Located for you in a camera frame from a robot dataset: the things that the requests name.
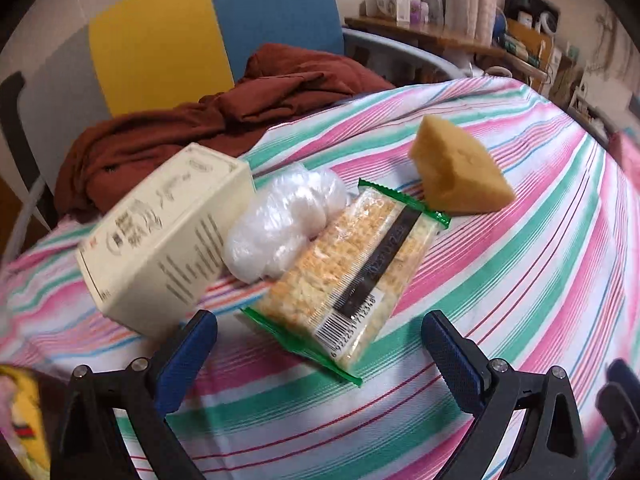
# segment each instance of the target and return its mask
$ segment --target yellow sponge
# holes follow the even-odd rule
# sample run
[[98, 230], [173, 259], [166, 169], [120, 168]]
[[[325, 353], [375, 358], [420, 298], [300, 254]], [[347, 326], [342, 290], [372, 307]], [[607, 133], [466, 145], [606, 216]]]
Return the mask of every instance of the yellow sponge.
[[498, 211], [515, 199], [484, 146], [440, 117], [422, 118], [409, 151], [429, 208], [452, 214]]

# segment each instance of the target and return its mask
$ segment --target striped bedsheet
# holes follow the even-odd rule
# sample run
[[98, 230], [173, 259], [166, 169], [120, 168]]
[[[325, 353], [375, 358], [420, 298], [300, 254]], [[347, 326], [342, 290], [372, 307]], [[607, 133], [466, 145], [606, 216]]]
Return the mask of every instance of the striped bedsheet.
[[[554, 364], [571, 379], [591, 478], [613, 465], [594, 401], [607, 363], [639, 368], [639, 199], [616, 163], [545, 98], [502, 78], [473, 78], [371, 95], [272, 128], [245, 155], [256, 184], [301, 160], [420, 196], [407, 151], [424, 114], [462, 126], [516, 190], [504, 210], [455, 218], [393, 317], [356, 367], [360, 389], [292, 354], [238, 308], [266, 291], [230, 277], [200, 302], [220, 335], [194, 388], [167, 420], [208, 479], [427, 479], [470, 425], [419, 337], [439, 308], [489, 357], [519, 370]], [[0, 361], [68, 378], [151, 355], [144, 338], [95, 309], [73, 249], [91, 229], [62, 222], [5, 270]], [[522, 414], [513, 417], [485, 478], [497, 478]], [[118, 423], [142, 478], [154, 478], [124, 414]]]

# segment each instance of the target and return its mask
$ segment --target yellow object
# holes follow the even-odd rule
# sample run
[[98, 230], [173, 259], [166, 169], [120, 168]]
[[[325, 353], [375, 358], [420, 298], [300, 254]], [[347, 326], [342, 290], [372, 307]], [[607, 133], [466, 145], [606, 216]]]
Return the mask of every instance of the yellow object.
[[498, 211], [515, 199], [484, 146], [440, 117], [422, 118], [409, 150], [430, 209], [450, 214]]
[[123, 0], [89, 24], [89, 44], [114, 116], [234, 86], [211, 0]]
[[8, 365], [0, 365], [0, 376], [8, 377], [15, 384], [12, 425], [15, 430], [20, 430], [18, 437], [24, 447], [24, 453], [17, 458], [32, 478], [48, 478], [50, 457], [40, 411], [38, 383], [27, 370]]

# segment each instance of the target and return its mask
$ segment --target plastic bag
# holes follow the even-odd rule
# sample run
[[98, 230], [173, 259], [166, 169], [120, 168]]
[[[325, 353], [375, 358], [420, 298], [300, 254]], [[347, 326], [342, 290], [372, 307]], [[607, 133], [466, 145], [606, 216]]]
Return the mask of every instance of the plastic bag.
[[340, 371], [348, 371], [376, 338], [434, 236], [449, 224], [445, 215], [400, 192], [363, 180], [360, 187], [356, 202], [246, 309], [287, 349], [355, 384], [358, 378]]
[[293, 165], [262, 188], [229, 229], [226, 266], [245, 283], [278, 279], [347, 204], [347, 190], [333, 171]]

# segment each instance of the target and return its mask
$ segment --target red-brown blanket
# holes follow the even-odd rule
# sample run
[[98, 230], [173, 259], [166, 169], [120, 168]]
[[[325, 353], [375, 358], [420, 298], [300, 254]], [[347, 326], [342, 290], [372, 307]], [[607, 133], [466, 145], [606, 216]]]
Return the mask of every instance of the red-brown blanket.
[[267, 128], [341, 99], [393, 85], [343, 56], [265, 44], [235, 88], [173, 110], [122, 115], [88, 128], [71, 146], [55, 204], [69, 212], [107, 212], [190, 142], [238, 156]]

